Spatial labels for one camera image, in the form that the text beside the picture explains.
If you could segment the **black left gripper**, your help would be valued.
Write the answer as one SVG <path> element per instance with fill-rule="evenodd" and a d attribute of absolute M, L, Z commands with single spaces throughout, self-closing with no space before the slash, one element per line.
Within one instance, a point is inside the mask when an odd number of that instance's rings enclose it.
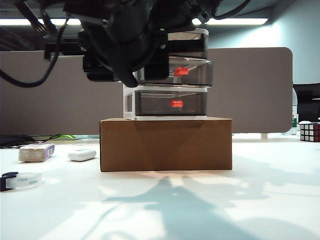
<path fill-rule="evenodd" d="M 206 59 L 208 32 L 192 24 L 176 32 L 154 23 L 121 27 L 119 32 L 89 24 L 74 40 L 46 44 L 46 60 L 59 54 L 83 56 L 82 69 L 93 82 L 120 81 L 135 88 L 138 81 L 167 79 L 172 73 L 171 56 Z"/>

